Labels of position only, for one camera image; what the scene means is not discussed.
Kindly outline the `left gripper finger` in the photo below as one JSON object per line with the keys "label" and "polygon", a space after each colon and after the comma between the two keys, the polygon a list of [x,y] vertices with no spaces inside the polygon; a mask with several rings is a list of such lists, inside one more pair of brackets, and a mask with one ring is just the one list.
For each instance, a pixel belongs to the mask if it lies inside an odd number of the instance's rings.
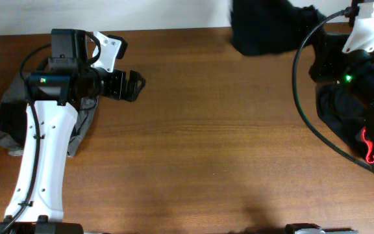
{"label": "left gripper finger", "polygon": [[132,77],[127,84],[127,91],[125,94],[125,101],[136,101],[140,92],[146,85],[146,80],[142,77]]}
{"label": "left gripper finger", "polygon": [[139,72],[131,70],[129,72],[129,81],[143,81],[143,77]]}

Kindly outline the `black Nike t-shirt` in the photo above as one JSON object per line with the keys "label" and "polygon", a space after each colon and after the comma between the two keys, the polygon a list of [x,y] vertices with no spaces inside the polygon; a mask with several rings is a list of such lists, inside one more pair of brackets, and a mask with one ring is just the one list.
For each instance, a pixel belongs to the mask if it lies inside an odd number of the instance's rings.
{"label": "black Nike t-shirt", "polygon": [[288,0],[233,0],[231,44],[248,57],[293,51],[325,18],[313,5]]}

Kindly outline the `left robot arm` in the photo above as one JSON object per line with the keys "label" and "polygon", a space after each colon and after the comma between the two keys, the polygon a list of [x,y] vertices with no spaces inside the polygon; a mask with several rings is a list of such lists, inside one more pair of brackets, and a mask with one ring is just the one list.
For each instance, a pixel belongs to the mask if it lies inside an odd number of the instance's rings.
{"label": "left robot arm", "polygon": [[27,132],[16,189],[0,233],[82,233],[63,220],[62,185],[70,137],[83,98],[136,101],[145,87],[137,72],[117,70],[127,42],[119,36],[53,29],[51,55],[23,77]]}

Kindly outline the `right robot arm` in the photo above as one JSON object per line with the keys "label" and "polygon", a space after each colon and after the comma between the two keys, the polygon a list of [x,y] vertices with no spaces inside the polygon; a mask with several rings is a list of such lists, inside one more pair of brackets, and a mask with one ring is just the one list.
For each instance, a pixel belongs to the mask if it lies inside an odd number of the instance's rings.
{"label": "right robot arm", "polygon": [[344,49],[348,34],[314,32],[312,45],[316,59],[309,70],[315,83],[336,83],[365,108],[362,142],[368,147],[366,160],[374,162],[374,52]]}

